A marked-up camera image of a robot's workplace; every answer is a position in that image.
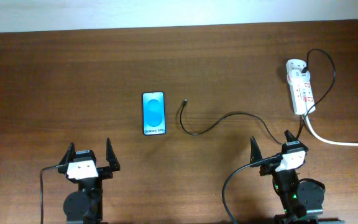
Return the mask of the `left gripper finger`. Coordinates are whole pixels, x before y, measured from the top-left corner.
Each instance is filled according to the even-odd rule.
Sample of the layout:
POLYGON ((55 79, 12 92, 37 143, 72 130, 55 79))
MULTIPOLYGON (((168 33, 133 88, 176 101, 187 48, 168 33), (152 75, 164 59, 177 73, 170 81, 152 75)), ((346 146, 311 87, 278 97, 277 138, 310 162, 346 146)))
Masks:
POLYGON ((113 172, 120 171, 120 163, 113 151, 112 144, 109 138, 106 140, 106 160, 113 172))
POLYGON ((59 162, 59 165, 65 165, 74 160, 75 157, 75 145, 73 142, 70 143, 67 152, 59 162))

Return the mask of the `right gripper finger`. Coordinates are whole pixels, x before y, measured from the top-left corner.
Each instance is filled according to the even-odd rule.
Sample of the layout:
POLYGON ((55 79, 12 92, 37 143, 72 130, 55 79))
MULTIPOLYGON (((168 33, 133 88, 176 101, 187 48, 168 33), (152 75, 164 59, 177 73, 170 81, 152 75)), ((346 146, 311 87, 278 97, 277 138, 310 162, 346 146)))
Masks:
POLYGON ((257 163, 260 162, 263 159, 263 157, 260 148, 257 144, 257 141, 253 136, 250 138, 250 146, 251 146, 250 164, 251 167, 257 167, 258 166, 257 163))
POLYGON ((286 130, 284 132, 284 135, 286 137, 286 140, 287 140, 287 143, 291 143, 291 142, 296 142, 298 139, 289 131, 289 130, 286 130))

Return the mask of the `blue Samsung Galaxy smartphone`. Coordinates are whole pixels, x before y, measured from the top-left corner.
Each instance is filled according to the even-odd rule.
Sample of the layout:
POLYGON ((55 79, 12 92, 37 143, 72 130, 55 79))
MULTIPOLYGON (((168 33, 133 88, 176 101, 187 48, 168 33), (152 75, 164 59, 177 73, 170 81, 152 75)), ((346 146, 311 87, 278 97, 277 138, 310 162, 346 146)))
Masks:
POLYGON ((143 93, 142 111, 145 136, 161 135, 167 132, 165 99, 162 91, 143 93))

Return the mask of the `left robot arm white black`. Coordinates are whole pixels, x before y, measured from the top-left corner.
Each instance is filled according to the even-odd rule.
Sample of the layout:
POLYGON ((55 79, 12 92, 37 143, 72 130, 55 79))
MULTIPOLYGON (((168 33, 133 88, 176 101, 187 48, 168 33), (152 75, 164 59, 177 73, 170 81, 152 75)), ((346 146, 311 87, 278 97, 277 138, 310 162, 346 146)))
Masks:
POLYGON ((66 197, 63 211, 67 223, 101 223, 103 220, 103 181, 112 179, 120 164, 111 141, 106 140, 108 166, 97 167, 92 150, 76 151, 71 143, 59 162, 58 173, 78 186, 78 190, 66 197))

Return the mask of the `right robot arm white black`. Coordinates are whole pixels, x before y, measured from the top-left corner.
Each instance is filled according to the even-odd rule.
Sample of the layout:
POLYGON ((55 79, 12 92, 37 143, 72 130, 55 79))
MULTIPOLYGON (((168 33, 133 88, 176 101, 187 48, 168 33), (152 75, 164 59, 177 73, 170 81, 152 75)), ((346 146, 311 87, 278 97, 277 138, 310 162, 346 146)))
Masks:
POLYGON ((325 185, 314 179, 298 178, 296 170, 305 164, 309 149, 291 132, 285 131, 285 137, 281 152, 266 158, 251 137, 251 166, 259 167, 261 176, 272 176, 273 188, 284 209, 284 214, 274 216, 275 223, 318 223, 318 215, 323 213, 325 185))

